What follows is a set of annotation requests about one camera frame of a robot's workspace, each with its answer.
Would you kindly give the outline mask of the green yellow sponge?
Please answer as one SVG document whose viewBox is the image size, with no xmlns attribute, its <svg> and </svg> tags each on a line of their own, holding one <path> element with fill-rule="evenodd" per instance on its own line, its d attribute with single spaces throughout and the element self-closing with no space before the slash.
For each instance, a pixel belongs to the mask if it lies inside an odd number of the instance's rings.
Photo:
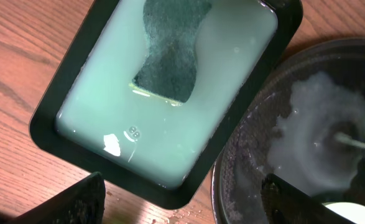
<svg viewBox="0 0 365 224">
<path fill-rule="evenodd" d="M 209 0 L 146 0 L 142 18 L 148 56 L 132 84 L 154 95 L 186 103 L 196 82 L 195 43 Z"/>
</svg>

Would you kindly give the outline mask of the black rectangular water tray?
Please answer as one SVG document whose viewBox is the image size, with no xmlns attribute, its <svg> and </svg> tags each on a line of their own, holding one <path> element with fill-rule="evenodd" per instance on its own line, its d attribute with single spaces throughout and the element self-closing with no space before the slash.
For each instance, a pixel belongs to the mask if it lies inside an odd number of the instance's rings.
<svg viewBox="0 0 365 224">
<path fill-rule="evenodd" d="M 165 209 L 185 206 L 281 57 L 300 1 L 212 1 L 186 103 L 136 88 L 145 1 L 94 1 L 30 121 L 42 150 Z"/>
</svg>

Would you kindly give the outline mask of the black round tray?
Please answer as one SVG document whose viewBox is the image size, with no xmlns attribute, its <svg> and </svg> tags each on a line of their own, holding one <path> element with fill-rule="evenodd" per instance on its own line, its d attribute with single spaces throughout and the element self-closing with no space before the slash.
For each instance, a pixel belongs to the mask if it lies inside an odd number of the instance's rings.
<svg viewBox="0 0 365 224">
<path fill-rule="evenodd" d="M 365 39 L 325 42 L 274 70 L 213 169 L 216 223 L 266 223 L 262 181 L 275 174 L 317 202 L 365 206 Z"/>
</svg>

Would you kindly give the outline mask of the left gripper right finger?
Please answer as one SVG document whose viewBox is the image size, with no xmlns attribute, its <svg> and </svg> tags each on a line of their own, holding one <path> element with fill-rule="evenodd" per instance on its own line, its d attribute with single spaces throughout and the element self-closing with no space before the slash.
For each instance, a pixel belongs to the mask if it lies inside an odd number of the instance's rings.
<svg viewBox="0 0 365 224">
<path fill-rule="evenodd" d="M 261 199 L 272 224 L 352 224 L 275 174 L 263 179 Z"/>
</svg>

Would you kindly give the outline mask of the white plate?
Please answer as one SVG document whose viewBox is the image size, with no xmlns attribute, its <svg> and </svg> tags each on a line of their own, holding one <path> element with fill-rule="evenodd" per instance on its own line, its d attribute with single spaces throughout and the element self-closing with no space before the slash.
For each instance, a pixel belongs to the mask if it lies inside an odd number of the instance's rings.
<svg viewBox="0 0 365 224">
<path fill-rule="evenodd" d="M 364 205 L 351 202 L 331 202 L 323 205 L 353 223 L 365 224 Z"/>
</svg>

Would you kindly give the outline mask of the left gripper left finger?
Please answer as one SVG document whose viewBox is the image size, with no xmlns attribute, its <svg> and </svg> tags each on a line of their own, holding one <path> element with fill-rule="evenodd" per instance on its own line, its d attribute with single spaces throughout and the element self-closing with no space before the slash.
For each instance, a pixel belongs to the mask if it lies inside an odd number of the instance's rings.
<svg viewBox="0 0 365 224">
<path fill-rule="evenodd" d="M 13 224 L 102 224 L 105 184 L 94 172 L 41 205 L 10 220 Z"/>
</svg>

